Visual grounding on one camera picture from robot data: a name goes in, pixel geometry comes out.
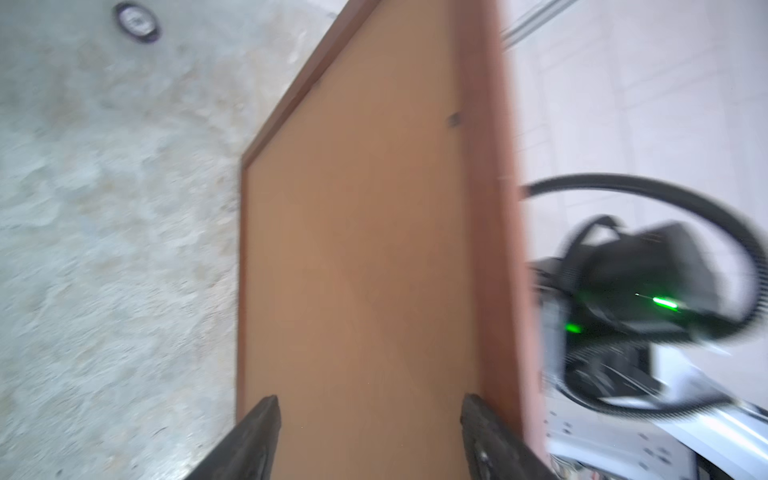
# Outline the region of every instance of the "white tiled wall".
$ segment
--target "white tiled wall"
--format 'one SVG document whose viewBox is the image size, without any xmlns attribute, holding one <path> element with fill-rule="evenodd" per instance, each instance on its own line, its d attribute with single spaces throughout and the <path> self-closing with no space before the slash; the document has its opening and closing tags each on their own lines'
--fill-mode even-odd
<svg viewBox="0 0 768 480">
<path fill-rule="evenodd" d="M 344 8 L 344 5 L 346 5 L 346 0 L 307 0 L 307 2 L 334 15 L 338 15 L 342 8 Z"/>
<path fill-rule="evenodd" d="M 502 22 L 536 3 L 502 2 Z M 766 25 L 768 0 L 578 0 L 507 52 L 524 181 L 578 172 L 656 177 L 705 191 L 768 231 Z M 691 222 L 727 293 L 723 310 L 745 294 L 751 272 L 735 245 L 667 205 L 580 192 L 531 200 L 526 214 L 530 258 L 558 253 L 565 233 L 595 214 L 629 227 Z M 731 356 L 689 356 L 768 407 L 768 327 L 727 349 Z"/>
</svg>

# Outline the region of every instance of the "green light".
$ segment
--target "green light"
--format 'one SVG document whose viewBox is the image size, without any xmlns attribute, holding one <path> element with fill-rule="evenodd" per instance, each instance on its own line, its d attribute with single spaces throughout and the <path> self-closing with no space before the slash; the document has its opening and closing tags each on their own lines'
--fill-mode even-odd
<svg viewBox="0 0 768 480">
<path fill-rule="evenodd" d="M 677 310 L 677 304 L 675 302 L 659 298 L 657 296 L 654 297 L 654 303 L 670 310 Z"/>
</svg>

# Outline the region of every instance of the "black cable sheath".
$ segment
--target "black cable sheath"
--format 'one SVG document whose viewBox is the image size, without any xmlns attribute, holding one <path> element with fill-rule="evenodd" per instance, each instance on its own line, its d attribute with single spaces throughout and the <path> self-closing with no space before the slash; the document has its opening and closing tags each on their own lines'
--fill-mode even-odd
<svg viewBox="0 0 768 480">
<path fill-rule="evenodd" d="M 576 293 L 578 287 L 579 276 L 584 269 L 584 265 L 588 263 L 590 257 L 579 256 L 577 252 L 581 250 L 581 246 L 584 243 L 584 239 L 587 238 L 595 227 L 607 227 L 612 229 L 618 234 L 618 222 L 610 215 L 599 215 L 581 227 L 574 237 L 571 239 L 568 251 L 563 255 L 563 261 L 560 265 L 560 273 L 558 274 L 558 288 L 568 295 Z"/>
<path fill-rule="evenodd" d="M 694 332 L 695 335 L 692 332 L 626 333 L 593 339 L 573 348 L 566 356 L 567 364 L 589 358 L 615 347 L 647 346 L 652 343 L 682 345 L 697 343 L 697 340 L 701 338 L 708 340 L 724 339 L 749 329 L 758 323 L 765 313 L 766 305 L 768 305 L 768 261 L 766 261 L 763 244 L 745 221 L 736 214 L 729 212 L 727 208 L 715 200 L 660 180 L 616 174 L 564 175 L 540 180 L 525 188 L 528 191 L 528 197 L 563 190 L 609 190 L 640 195 L 672 204 L 696 214 L 727 233 L 741 246 L 756 271 L 755 281 L 748 299 L 749 307 L 740 319 L 727 319 L 716 313 L 688 313 L 697 316 L 694 325 L 701 325 L 701 330 Z M 707 412 L 738 401 L 723 395 L 718 398 L 695 399 L 659 409 L 640 409 L 616 406 L 583 392 L 575 391 L 565 383 L 564 379 L 560 380 L 558 389 L 570 400 L 590 410 L 607 415 L 645 420 L 675 419 Z"/>
</svg>

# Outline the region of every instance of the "cork board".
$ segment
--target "cork board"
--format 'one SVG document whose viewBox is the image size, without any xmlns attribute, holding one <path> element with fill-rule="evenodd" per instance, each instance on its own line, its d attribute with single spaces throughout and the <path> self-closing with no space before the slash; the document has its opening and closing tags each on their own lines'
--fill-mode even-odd
<svg viewBox="0 0 768 480">
<path fill-rule="evenodd" d="M 273 478 L 468 478 L 478 352 L 444 0 L 382 0 L 243 172 L 243 407 Z"/>
</svg>

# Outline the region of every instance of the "black cable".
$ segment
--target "black cable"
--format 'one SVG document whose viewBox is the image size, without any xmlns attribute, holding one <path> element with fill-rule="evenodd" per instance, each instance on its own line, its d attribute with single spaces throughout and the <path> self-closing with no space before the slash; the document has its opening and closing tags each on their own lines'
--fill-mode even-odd
<svg viewBox="0 0 768 480">
<path fill-rule="evenodd" d="M 768 305 L 768 260 L 762 242 L 753 231 L 727 208 L 720 206 L 715 200 L 707 199 L 693 191 L 650 178 L 633 177 L 615 174 L 579 174 L 564 175 L 540 180 L 528 185 L 528 197 L 548 194 L 563 190 L 610 190 L 626 194 L 636 194 L 642 197 L 661 200 L 687 210 L 698 217 L 718 227 L 729 237 L 733 238 L 744 250 L 753 264 L 756 281 L 753 283 L 749 308 L 740 319 L 727 319 L 715 313 L 688 312 L 696 316 L 696 321 L 689 325 L 700 326 L 696 332 L 678 333 L 622 333 L 616 336 L 601 337 L 587 340 L 574 347 L 566 355 L 566 364 L 581 361 L 591 356 L 606 352 L 614 347 L 648 346 L 651 343 L 667 345 L 683 345 L 698 343 L 701 338 L 720 340 L 750 328 L 757 323 Z M 735 399 L 723 394 L 722 397 L 696 399 L 682 402 L 659 409 L 639 409 L 616 406 L 603 400 L 573 390 L 564 379 L 560 379 L 558 389 L 577 404 L 607 415 L 622 416 L 635 419 L 674 419 L 681 416 L 702 413 L 711 409 L 737 404 Z"/>
</svg>

